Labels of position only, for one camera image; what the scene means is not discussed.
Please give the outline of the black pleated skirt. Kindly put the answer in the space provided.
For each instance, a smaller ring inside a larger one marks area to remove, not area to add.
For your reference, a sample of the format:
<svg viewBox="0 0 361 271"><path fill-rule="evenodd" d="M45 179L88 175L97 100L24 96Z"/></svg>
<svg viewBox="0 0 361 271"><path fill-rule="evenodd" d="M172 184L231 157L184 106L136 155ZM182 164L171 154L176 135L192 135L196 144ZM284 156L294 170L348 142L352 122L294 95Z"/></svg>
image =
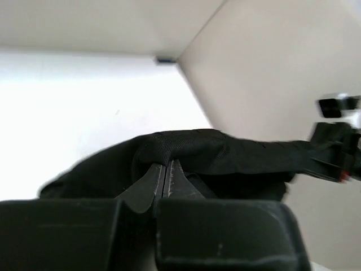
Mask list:
<svg viewBox="0 0 361 271"><path fill-rule="evenodd" d="M282 200L286 183L310 164L309 142L257 142L214 129L141 135L76 164L40 189L40 198L114 198L154 163L178 160L207 197Z"/></svg>

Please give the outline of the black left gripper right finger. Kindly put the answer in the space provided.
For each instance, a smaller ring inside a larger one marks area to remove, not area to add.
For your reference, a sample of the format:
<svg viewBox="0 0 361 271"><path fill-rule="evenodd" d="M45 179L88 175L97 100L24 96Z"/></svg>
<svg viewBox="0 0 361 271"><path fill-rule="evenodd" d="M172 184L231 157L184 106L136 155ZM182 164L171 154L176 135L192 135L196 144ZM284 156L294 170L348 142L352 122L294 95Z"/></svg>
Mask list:
<svg viewBox="0 0 361 271"><path fill-rule="evenodd" d="M205 199L178 161L156 207L159 270L310 270L297 220L272 200Z"/></svg>

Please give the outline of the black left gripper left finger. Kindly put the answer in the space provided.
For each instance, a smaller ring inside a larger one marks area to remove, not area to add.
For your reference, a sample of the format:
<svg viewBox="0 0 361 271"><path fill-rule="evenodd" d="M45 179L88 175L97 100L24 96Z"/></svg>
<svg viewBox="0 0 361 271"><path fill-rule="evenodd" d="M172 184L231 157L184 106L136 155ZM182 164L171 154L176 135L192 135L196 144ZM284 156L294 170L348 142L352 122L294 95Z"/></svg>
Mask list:
<svg viewBox="0 0 361 271"><path fill-rule="evenodd" d="M113 199L1 202L2 270L145 270L153 261L154 201L165 168Z"/></svg>

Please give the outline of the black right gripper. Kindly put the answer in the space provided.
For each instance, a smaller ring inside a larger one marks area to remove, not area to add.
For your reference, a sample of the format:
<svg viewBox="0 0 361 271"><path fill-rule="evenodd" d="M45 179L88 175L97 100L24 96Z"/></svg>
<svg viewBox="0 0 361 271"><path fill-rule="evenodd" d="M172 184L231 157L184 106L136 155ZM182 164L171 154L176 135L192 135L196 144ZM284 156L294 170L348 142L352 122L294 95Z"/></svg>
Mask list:
<svg viewBox="0 0 361 271"><path fill-rule="evenodd" d="M337 183L360 180L359 129L343 122L316 123L310 143L308 175Z"/></svg>

